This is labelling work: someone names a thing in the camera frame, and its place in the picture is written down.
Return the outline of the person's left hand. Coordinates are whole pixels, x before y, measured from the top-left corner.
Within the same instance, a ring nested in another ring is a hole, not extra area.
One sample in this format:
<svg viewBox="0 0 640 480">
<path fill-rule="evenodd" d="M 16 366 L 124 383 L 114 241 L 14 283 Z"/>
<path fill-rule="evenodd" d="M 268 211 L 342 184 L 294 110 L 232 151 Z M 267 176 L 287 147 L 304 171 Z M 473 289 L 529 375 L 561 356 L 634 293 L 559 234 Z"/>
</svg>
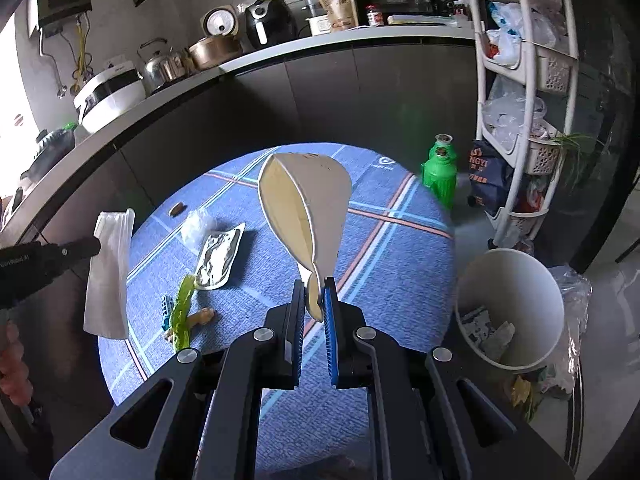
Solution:
<svg viewBox="0 0 640 480">
<path fill-rule="evenodd" d="M 24 346 L 20 341 L 17 326 L 9 321 L 6 324 L 8 346 L 1 352 L 1 391 L 19 408 L 24 408 L 32 400 L 32 383 L 29 381 L 29 369 L 23 361 Z"/>
</svg>

